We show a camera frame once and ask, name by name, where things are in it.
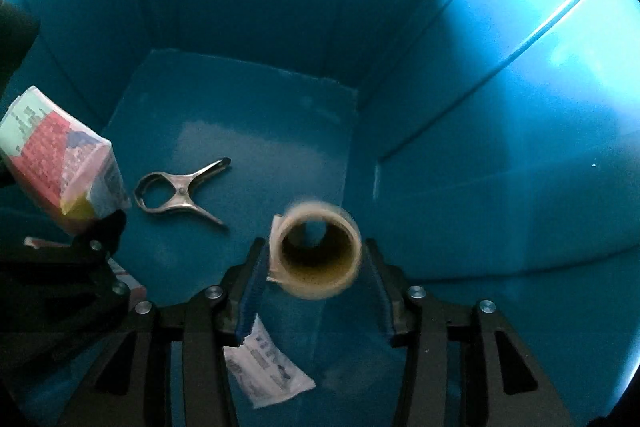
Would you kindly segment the white sachet packet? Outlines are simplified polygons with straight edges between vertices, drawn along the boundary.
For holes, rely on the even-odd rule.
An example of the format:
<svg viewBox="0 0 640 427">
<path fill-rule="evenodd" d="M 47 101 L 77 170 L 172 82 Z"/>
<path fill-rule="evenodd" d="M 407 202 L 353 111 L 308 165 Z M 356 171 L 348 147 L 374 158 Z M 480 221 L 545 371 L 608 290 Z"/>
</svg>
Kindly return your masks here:
<svg viewBox="0 0 640 427">
<path fill-rule="evenodd" d="M 291 400 L 316 387 L 314 380 L 273 342 L 260 317 L 239 347 L 224 346 L 228 371 L 254 409 Z"/>
</svg>

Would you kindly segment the red patterned snack bag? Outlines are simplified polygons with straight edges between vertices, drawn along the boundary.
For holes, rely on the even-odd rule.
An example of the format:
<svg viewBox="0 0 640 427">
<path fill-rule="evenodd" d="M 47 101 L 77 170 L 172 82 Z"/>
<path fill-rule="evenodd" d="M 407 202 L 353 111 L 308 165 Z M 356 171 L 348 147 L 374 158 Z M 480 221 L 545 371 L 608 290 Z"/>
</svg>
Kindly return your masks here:
<svg viewBox="0 0 640 427">
<path fill-rule="evenodd" d="M 130 206 L 112 142 L 35 86 L 2 117 L 1 158 L 18 185 L 67 233 Z"/>
</svg>

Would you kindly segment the metal spring clamp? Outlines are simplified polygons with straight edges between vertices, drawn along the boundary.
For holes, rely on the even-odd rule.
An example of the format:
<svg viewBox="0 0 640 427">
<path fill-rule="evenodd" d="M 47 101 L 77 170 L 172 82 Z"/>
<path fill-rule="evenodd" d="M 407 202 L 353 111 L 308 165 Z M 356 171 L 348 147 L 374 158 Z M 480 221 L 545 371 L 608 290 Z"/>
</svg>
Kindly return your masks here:
<svg viewBox="0 0 640 427">
<path fill-rule="evenodd" d="M 191 197 L 192 192 L 206 180 L 218 176 L 231 166 L 231 159 L 223 157 L 211 164 L 188 174 L 173 174 L 163 171 L 155 171 L 142 176 L 134 189 L 134 200 L 137 206 L 150 215 L 163 215 L 172 212 L 190 212 L 213 222 L 217 227 L 227 230 L 224 221 L 212 215 L 199 206 Z M 172 194 L 162 205 L 149 207 L 146 205 L 144 195 L 149 188 L 157 183 L 166 182 L 172 188 Z"/>
</svg>

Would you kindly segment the cardboard tape roll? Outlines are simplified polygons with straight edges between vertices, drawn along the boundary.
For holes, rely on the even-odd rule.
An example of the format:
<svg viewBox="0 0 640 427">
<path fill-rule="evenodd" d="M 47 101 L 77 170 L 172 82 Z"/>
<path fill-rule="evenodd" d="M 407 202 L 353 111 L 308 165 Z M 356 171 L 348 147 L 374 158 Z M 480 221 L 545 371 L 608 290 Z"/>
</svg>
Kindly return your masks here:
<svg viewBox="0 0 640 427">
<path fill-rule="evenodd" d="M 268 280 L 305 300 L 341 294 L 355 282 L 363 259 L 355 220 L 320 200 L 296 202 L 274 216 L 268 249 Z"/>
</svg>

